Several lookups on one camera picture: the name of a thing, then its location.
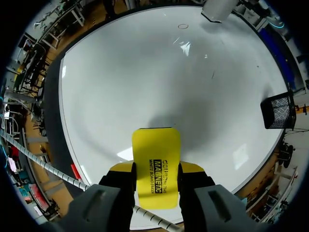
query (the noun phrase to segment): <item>desk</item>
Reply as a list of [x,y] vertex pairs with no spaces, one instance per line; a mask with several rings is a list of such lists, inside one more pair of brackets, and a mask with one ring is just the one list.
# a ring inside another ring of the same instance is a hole
[[[265,129],[260,102],[286,92],[285,81],[256,32],[236,15],[213,24],[200,7],[153,8],[86,33],[62,54],[46,78],[45,125],[53,154],[63,155],[59,145],[68,150],[87,184],[133,159],[135,130],[175,127],[181,160],[235,193],[281,137],[282,130]],[[150,211],[182,222],[179,207]],[[156,227],[133,214],[131,229]]]
[[[52,49],[57,49],[57,46],[59,44],[59,41],[60,41],[60,37],[64,34],[64,32],[66,30],[63,30],[58,36],[55,36],[53,35],[50,31],[53,27],[55,27],[62,19],[64,16],[66,16],[67,14],[69,13],[72,13],[72,15],[76,18],[76,21],[75,22],[78,22],[81,27],[84,26],[84,21],[85,21],[85,18],[84,16],[82,15],[81,11],[79,10],[79,2],[80,0],[78,0],[76,3],[74,3],[73,6],[71,6],[69,9],[67,9],[59,18],[57,18],[53,23],[52,25],[50,25],[46,31],[43,33],[43,35],[40,37],[40,39],[37,41],[37,43],[40,43],[40,42],[44,42],[45,44],[47,44],[50,48]],[[45,37],[47,35],[50,35],[51,37],[53,37],[55,40],[56,40],[56,44],[55,46],[53,46],[52,44],[50,44],[49,42],[47,42],[45,40]]]

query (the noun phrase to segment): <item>black wire mesh basket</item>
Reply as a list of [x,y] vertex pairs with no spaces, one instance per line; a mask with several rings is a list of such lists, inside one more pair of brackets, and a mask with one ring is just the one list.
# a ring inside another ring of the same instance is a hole
[[266,129],[294,129],[296,111],[292,92],[285,92],[261,103]]

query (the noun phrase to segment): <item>wooden floor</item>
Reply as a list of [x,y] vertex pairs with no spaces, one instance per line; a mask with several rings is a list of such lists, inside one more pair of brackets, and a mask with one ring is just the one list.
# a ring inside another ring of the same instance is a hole
[[[116,1],[115,3],[115,12],[117,14],[126,11],[126,6],[124,5],[122,0]],[[103,7],[103,4],[99,1],[98,4],[95,4],[90,7],[90,9],[87,9],[87,12],[89,12],[85,18],[85,24],[83,27],[79,27],[78,30],[73,35],[64,35],[64,37],[61,39],[59,46],[57,50],[50,49],[50,51],[47,53],[48,60],[51,61],[54,60],[54,58],[72,41],[74,41],[77,37],[82,35],[84,32],[92,28],[94,25],[102,22],[105,20],[106,11]],[[25,125],[25,131],[27,137],[40,137],[37,130],[33,129],[33,122],[30,119],[30,116],[28,116],[26,125]],[[39,154],[40,146],[43,146],[47,149],[47,153],[49,154],[49,157],[51,161],[53,161],[53,155],[50,154],[48,144],[46,143],[35,143],[35,144],[29,144],[28,149],[34,153]],[[39,178],[39,181],[41,182],[41,186],[43,189],[49,190],[50,188],[58,185],[62,181],[54,181],[50,182],[50,179],[46,173],[46,171],[40,167],[38,164],[32,162],[34,171],[36,173],[36,176]],[[63,216],[68,211],[69,203],[73,200],[71,195],[69,194],[68,190],[64,187],[60,189],[59,191],[55,192],[52,195],[52,198],[56,201],[58,204],[60,210],[59,213]]]
[[[122,0],[118,0],[115,2],[115,12],[117,14],[126,11],[126,6],[123,3]],[[47,57],[49,60],[53,60],[69,43],[74,41],[77,37],[82,35],[84,32],[92,28],[94,25],[102,22],[105,20],[105,15],[106,11],[103,7],[103,4],[99,3],[93,5],[90,9],[87,9],[88,14],[85,17],[85,24],[83,27],[79,27],[77,31],[74,34],[68,35],[65,34],[64,37],[61,39],[59,46],[57,50],[50,49],[50,51],[47,54]],[[28,117],[27,122],[26,122],[26,136],[27,137],[39,137],[40,135],[36,130],[33,129],[33,123],[31,122],[31,119]],[[47,152],[49,153],[49,157],[52,161],[53,155],[50,154],[48,144],[30,144],[28,146],[29,150],[34,153],[38,154],[41,153],[40,151],[40,145],[44,146],[47,149]],[[238,195],[240,197],[246,197],[248,196],[249,193],[252,193],[258,186],[261,184],[261,180],[267,176],[267,174],[271,171],[271,169],[274,167],[274,164],[277,160],[277,156],[274,155],[273,157],[270,158],[269,162],[262,168],[262,170],[259,172],[259,174],[256,175],[254,180],[252,180],[249,184],[247,184],[243,189],[241,189],[238,192]],[[40,179],[41,185],[44,190],[48,190],[52,188],[53,186],[61,183],[62,181],[56,181],[56,182],[51,182],[49,183],[49,177],[46,174],[46,171],[42,169],[39,165],[36,163],[33,163],[34,170]],[[60,210],[59,213],[64,216],[67,211],[68,211],[68,206],[69,203],[73,200],[71,195],[69,194],[68,190],[63,187],[56,193],[52,195],[52,198],[56,201],[58,204]]]

